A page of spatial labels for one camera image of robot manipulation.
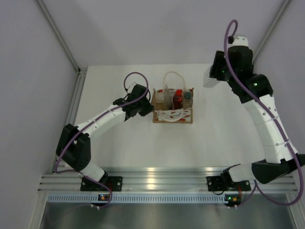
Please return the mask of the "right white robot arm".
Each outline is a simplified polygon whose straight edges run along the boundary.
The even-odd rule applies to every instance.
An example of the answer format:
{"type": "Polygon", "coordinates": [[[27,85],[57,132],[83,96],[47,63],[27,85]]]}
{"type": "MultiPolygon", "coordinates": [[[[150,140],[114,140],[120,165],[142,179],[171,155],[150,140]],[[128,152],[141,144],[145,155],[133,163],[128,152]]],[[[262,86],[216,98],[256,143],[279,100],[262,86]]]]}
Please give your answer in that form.
{"type": "Polygon", "coordinates": [[[275,106],[273,89],[263,74],[253,72],[253,51],[244,36],[226,39],[230,47],[227,53],[217,51],[209,77],[227,82],[232,92],[249,113],[264,149],[264,159],[250,164],[238,164],[225,169],[222,185],[234,189],[239,182],[256,180],[267,184],[305,165],[305,156],[299,154],[287,136],[282,136],[282,127],[275,106]]]}

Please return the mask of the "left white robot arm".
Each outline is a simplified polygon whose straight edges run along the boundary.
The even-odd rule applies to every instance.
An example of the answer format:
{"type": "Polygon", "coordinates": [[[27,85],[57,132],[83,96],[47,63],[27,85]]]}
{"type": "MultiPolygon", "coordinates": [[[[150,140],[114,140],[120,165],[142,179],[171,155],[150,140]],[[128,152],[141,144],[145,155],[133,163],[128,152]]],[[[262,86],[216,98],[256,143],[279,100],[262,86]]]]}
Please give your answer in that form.
{"type": "Polygon", "coordinates": [[[56,149],[59,159],[66,162],[76,172],[88,177],[98,191],[108,184],[108,174],[91,157],[91,143],[115,125],[136,115],[146,116],[154,110],[147,98],[148,89],[134,83],[125,98],[115,100],[101,114],[78,125],[67,124],[61,133],[56,149]]]}

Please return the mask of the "white bottle grey cap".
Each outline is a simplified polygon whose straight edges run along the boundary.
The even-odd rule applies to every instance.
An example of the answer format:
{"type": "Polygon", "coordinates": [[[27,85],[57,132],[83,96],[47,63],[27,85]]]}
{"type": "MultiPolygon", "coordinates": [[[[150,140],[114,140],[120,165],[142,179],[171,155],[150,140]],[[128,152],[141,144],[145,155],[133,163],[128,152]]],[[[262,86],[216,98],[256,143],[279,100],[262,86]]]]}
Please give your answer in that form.
{"type": "Polygon", "coordinates": [[[212,64],[209,65],[209,67],[203,74],[203,87],[204,88],[213,88],[213,87],[217,86],[217,84],[220,82],[215,78],[210,78],[211,67],[212,67],[212,64]]]}

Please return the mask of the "red liquid bottle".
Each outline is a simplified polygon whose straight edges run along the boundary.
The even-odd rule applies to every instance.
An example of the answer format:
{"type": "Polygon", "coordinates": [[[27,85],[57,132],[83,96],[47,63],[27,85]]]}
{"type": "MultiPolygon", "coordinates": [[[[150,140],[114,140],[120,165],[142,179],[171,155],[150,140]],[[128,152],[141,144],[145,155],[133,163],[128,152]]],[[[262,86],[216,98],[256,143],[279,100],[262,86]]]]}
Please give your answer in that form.
{"type": "Polygon", "coordinates": [[[173,96],[173,109],[178,110],[182,108],[183,90],[177,89],[173,96]]]}

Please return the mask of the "burlap watermelon canvas bag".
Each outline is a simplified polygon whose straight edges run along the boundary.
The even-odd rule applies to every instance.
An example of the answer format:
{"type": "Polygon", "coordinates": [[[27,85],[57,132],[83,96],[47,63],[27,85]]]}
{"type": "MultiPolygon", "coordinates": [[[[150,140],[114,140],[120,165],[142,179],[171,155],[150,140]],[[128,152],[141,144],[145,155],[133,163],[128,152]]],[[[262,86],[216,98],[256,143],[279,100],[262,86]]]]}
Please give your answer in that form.
{"type": "Polygon", "coordinates": [[[186,82],[184,77],[175,71],[168,71],[164,77],[163,77],[163,87],[162,89],[154,89],[153,90],[153,96],[152,96],[152,105],[154,106],[153,111],[153,119],[152,121],[156,123],[178,123],[178,124],[192,124],[193,123],[193,104],[192,107],[189,109],[184,110],[183,108],[174,110],[172,106],[172,110],[166,110],[163,101],[164,101],[164,88],[166,83],[166,77],[169,74],[175,74],[178,76],[182,81],[182,87],[181,88],[173,88],[174,92],[176,92],[177,89],[182,89],[184,92],[192,92],[192,95],[194,96],[194,89],[193,88],[187,88],[186,82]]]}

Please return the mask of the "beige bottle grey cap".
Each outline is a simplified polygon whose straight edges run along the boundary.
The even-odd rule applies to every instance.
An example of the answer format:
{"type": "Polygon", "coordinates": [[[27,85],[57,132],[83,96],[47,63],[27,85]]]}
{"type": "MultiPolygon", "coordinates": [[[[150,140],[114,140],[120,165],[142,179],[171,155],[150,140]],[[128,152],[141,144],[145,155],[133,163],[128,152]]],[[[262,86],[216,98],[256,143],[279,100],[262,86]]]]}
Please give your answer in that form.
{"type": "Polygon", "coordinates": [[[183,109],[189,109],[192,107],[193,104],[193,95],[192,92],[184,92],[183,93],[183,109]]]}

